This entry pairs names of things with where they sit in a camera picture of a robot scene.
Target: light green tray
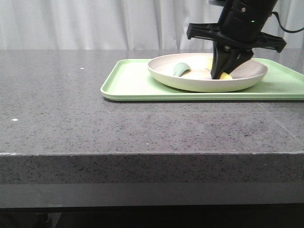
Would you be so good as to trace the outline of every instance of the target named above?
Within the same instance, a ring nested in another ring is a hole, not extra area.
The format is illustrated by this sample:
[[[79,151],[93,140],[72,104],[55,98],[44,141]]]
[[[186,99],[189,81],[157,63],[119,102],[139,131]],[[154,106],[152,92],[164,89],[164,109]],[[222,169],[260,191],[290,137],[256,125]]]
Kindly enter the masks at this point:
[[[100,90],[113,101],[304,100],[304,75],[272,60],[255,60],[268,67],[266,76],[236,92],[197,93],[163,85],[150,75],[150,59],[118,61]]]

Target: tray rim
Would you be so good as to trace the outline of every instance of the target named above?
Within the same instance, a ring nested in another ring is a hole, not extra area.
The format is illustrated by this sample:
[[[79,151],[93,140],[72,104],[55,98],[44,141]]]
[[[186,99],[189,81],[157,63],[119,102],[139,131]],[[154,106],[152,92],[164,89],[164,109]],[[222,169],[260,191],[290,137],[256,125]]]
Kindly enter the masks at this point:
[[[261,62],[269,62],[275,64],[279,67],[284,68],[285,70],[291,71],[296,75],[303,76],[303,74],[290,69],[282,64],[279,64],[273,60],[265,58],[252,58],[254,60],[261,60]],[[110,81],[112,80],[111,76],[118,69],[118,66],[126,62],[141,62],[148,63],[151,59],[149,58],[128,58],[121,59],[116,62],[115,66],[111,70],[109,76],[103,83],[100,88],[103,96],[112,101],[237,101],[237,100],[247,100],[247,101],[267,101],[267,100],[276,100],[276,101],[301,101],[304,100],[304,93],[242,93],[242,92],[224,92],[224,93],[201,93],[201,92],[185,92],[185,93],[176,93],[176,94],[167,94],[167,95],[123,95],[123,94],[113,94],[106,91],[106,88],[109,86]]]

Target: gray granite countertop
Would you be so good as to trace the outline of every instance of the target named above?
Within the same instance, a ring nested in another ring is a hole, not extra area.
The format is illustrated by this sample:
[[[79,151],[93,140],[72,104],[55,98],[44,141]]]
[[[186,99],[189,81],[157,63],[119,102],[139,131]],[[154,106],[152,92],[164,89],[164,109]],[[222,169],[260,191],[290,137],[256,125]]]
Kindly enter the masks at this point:
[[[0,52],[0,184],[303,182],[303,102],[111,102],[115,63],[187,51]],[[255,50],[304,73],[304,51]]]

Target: yellow object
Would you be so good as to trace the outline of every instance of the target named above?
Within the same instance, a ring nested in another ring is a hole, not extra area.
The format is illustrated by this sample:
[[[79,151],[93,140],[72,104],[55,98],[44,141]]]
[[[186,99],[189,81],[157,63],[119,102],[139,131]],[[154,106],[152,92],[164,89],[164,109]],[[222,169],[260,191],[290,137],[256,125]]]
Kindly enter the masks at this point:
[[[229,80],[229,79],[232,79],[232,77],[225,72],[223,72],[222,75],[220,76],[220,80]]]
[[[210,70],[212,69],[212,58],[208,58],[207,68],[210,69]],[[222,75],[219,78],[220,78],[220,80],[230,80],[230,79],[232,79],[232,77],[225,72],[223,72]]]

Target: cable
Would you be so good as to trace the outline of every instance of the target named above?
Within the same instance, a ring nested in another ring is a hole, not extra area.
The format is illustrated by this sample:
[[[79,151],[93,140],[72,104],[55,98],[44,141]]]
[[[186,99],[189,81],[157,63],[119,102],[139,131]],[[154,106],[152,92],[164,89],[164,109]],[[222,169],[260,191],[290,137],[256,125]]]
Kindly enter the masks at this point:
[[[281,29],[282,29],[284,32],[288,32],[288,33],[297,33],[297,32],[301,32],[301,31],[304,30],[304,28],[301,28],[301,29],[299,29],[299,30],[287,30],[287,29],[285,29],[285,28],[282,26],[282,24],[281,24],[280,17],[279,17],[279,13],[274,11],[274,12],[271,12],[271,14],[275,15],[277,21],[279,22],[279,25],[280,25]]]

